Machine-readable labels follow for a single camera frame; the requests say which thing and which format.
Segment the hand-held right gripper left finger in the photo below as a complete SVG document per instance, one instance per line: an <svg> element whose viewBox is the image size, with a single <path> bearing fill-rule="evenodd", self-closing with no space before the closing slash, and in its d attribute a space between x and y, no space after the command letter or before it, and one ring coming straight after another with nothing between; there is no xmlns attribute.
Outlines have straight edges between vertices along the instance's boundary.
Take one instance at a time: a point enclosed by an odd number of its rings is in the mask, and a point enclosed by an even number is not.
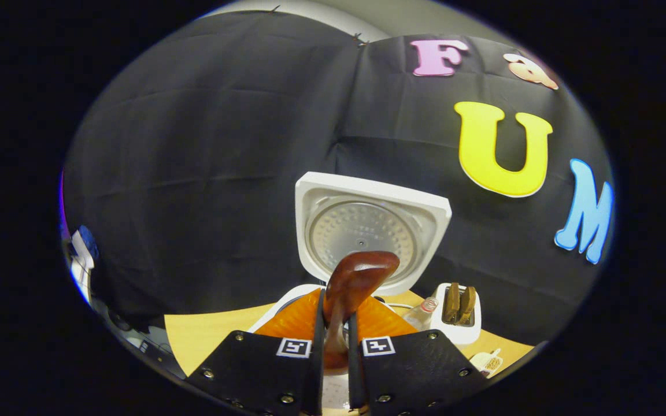
<svg viewBox="0 0 666 416"><path fill-rule="evenodd" d="M186 378L188 385L244 415L322 414L323 299L311 340L234 330Z"/></svg>

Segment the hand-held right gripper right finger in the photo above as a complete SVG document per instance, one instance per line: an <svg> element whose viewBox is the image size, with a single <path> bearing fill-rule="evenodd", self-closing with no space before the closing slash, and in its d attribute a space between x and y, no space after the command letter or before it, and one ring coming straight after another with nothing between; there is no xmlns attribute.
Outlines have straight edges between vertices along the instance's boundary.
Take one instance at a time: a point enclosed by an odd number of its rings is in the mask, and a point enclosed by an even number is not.
<svg viewBox="0 0 666 416"><path fill-rule="evenodd" d="M415 331L377 300L349 319L350 403L365 415L447 415L486 377L438 329Z"/></svg>

